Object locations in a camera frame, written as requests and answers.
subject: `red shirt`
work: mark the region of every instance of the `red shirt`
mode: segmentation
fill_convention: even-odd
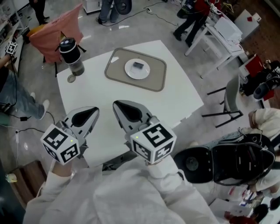
[[[244,217],[244,216],[234,216],[229,220],[230,224],[257,224],[255,220]]]
[[[215,0],[209,0],[209,3],[215,3]],[[217,7],[218,10],[221,9],[221,0],[219,0],[218,3],[215,4],[215,6]],[[204,15],[208,15],[210,12],[210,5],[208,5],[207,2],[205,2],[204,0],[197,0],[194,8],[197,12],[201,12]]]

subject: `blue jeans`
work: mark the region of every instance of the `blue jeans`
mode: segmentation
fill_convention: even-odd
[[[113,0],[103,0],[102,1],[102,7],[101,7],[101,12],[99,14],[99,18],[101,19],[102,22],[107,21],[107,17],[109,14],[109,11],[111,9],[111,5],[113,3]],[[110,21],[115,22],[119,17],[119,13],[117,12],[115,6],[112,8],[112,12],[110,15]]]
[[[44,106],[35,102],[32,96],[23,88],[17,79],[17,103],[14,106],[18,110],[26,114],[40,119],[44,114]],[[10,72],[9,76],[0,92],[0,102],[13,105],[16,100],[16,86],[14,75]]]

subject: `gray chair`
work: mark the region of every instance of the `gray chair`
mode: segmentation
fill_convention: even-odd
[[[225,124],[228,124],[229,122],[232,122],[236,120],[237,118],[240,118],[243,116],[243,113],[238,109],[236,105],[236,98],[237,95],[239,94],[239,86],[240,86],[240,80],[239,80],[239,75],[235,76],[232,80],[230,80],[227,84],[226,87],[218,89],[216,91],[207,93],[207,95],[211,95],[213,93],[220,92],[222,90],[226,90],[224,94],[224,101],[220,103],[220,105],[224,104],[224,112],[222,113],[215,113],[215,114],[206,114],[202,115],[202,117],[213,117],[213,116],[220,116],[220,115],[225,115],[228,114],[231,118],[216,126],[216,128],[221,127]]]

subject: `person wearing jeans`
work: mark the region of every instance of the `person wearing jeans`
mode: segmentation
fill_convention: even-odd
[[[44,16],[46,0],[29,0],[30,6],[35,10],[40,25],[46,24],[49,17]]]
[[[195,2],[194,11],[188,15],[186,22],[179,26],[173,33],[177,40],[182,41],[182,33],[194,22],[193,28],[185,40],[189,47],[192,45],[193,39],[195,38],[197,32],[207,19],[207,16],[210,12],[210,4],[215,4],[217,9],[220,9],[221,7],[219,0],[197,0]]]
[[[111,5],[113,3],[113,0],[103,0],[102,1],[102,7],[101,7],[101,12],[99,14],[99,17],[97,18],[97,22],[99,24],[107,22],[107,17],[109,14],[109,11],[111,9]],[[114,6],[112,8],[112,12],[110,14],[110,21],[111,23],[115,23],[119,17],[119,13],[116,10],[116,7]]]
[[[9,71],[4,65],[11,59],[6,55],[0,59],[0,103],[14,105],[15,108],[22,111],[26,116],[32,116],[36,119],[42,119],[48,108],[49,100],[43,104],[37,103],[35,93],[29,94],[18,81],[17,75]]]

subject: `black hair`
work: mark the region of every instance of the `black hair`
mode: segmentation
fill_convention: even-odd
[[[261,204],[254,209],[252,215],[256,215],[257,217],[255,218],[255,221],[256,223],[260,223],[267,214],[268,206],[266,204]]]
[[[271,199],[270,201],[270,210],[274,211],[276,210],[280,205],[280,197]]]

